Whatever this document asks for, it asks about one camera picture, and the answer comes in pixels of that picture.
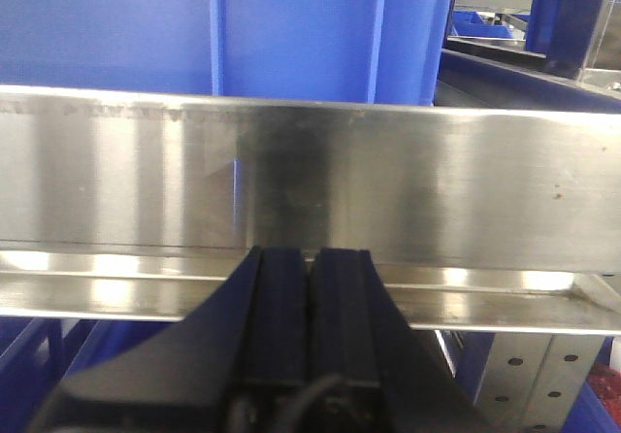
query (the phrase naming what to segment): blue panel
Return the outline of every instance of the blue panel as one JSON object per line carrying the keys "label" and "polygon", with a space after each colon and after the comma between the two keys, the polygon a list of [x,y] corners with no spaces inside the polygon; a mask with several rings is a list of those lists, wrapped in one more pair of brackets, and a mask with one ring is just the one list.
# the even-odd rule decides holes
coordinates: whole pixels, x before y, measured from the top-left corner
{"label": "blue panel", "polygon": [[0,0],[0,83],[430,104],[448,5]]}
{"label": "blue panel", "polygon": [[386,0],[376,101],[430,105],[450,0]]}
{"label": "blue panel", "polygon": [[573,404],[561,433],[621,433],[602,402],[585,383]]}
{"label": "blue panel", "polygon": [[533,0],[526,30],[526,50],[547,53],[561,0]]}
{"label": "blue panel", "polygon": [[489,351],[494,343],[494,333],[468,333],[457,367],[455,382],[471,401],[474,401],[485,370]]}
{"label": "blue panel", "polygon": [[376,0],[224,0],[224,93],[366,99]]}
{"label": "blue panel", "polygon": [[0,82],[211,92],[209,0],[0,0]]}
{"label": "blue panel", "polygon": [[90,321],[0,317],[0,433],[23,431],[91,327]]}

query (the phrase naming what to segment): reflective metal surface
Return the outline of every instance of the reflective metal surface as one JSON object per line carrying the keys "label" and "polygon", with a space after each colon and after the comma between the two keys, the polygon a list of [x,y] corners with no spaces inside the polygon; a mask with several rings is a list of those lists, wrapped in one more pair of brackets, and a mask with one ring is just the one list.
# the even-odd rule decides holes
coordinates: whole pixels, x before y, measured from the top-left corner
{"label": "reflective metal surface", "polygon": [[528,14],[533,0],[455,0],[454,11],[496,14]]}
{"label": "reflective metal surface", "polygon": [[[0,251],[0,315],[178,320],[233,271],[236,252],[203,256]],[[573,273],[378,264],[410,326],[621,334],[621,297]]]}
{"label": "reflective metal surface", "polygon": [[528,406],[522,414],[524,431],[537,431],[536,425],[545,425],[546,432],[562,431],[603,343],[602,336],[557,335],[551,338]]}
{"label": "reflective metal surface", "polygon": [[584,69],[581,81],[607,90],[621,91],[621,71]]}
{"label": "reflective metal surface", "polygon": [[621,270],[618,116],[3,87],[0,132],[6,244]]}

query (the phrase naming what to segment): blue storage bin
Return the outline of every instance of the blue storage bin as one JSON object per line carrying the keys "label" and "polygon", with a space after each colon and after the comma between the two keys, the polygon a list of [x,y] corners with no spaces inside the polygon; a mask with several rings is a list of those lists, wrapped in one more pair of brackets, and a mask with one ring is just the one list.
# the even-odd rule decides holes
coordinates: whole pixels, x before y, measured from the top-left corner
{"label": "blue storage bin", "polygon": [[0,83],[431,104],[449,4],[0,0]]}
{"label": "blue storage bin", "polygon": [[453,13],[452,34],[465,37],[513,38],[511,31],[504,25],[492,25],[483,21],[477,13]]}
{"label": "blue storage bin", "polygon": [[0,318],[0,432],[23,431],[92,327],[91,321]]}

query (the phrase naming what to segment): metal bar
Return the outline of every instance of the metal bar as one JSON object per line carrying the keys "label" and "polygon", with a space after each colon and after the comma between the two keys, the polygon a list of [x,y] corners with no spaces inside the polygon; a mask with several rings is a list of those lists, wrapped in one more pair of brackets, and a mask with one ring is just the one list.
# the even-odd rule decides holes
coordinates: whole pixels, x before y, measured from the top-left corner
{"label": "metal bar", "polygon": [[[237,266],[234,255],[217,254],[0,251],[0,315],[176,321]],[[621,334],[621,297],[598,276],[381,262],[376,267],[415,329]]]}
{"label": "metal bar", "polygon": [[539,367],[550,343],[545,334],[497,334],[474,404],[503,431],[518,431]]}
{"label": "metal bar", "polygon": [[[559,98],[562,83],[537,87],[528,74],[476,84],[489,77],[479,71],[477,91],[523,85],[515,107],[523,92],[565,111],[621,107],[578,89]],[[618,115],[0,92],[0,242],[256,243],[368,249],[379,262],[621,270]],[[182,150],[164,150],[170,132]],[[121,140],[136,152],[123,158],[131,169],[114,161]]]}
{"label": "metal bar", "polygon": [[455,0],[454,11],[497,14],[528,14],[533,0]]}
{"label": "metal bar", "polygon": [[603,342],[601,336],[552,337],[521,420],[524,431],[561,431]]}

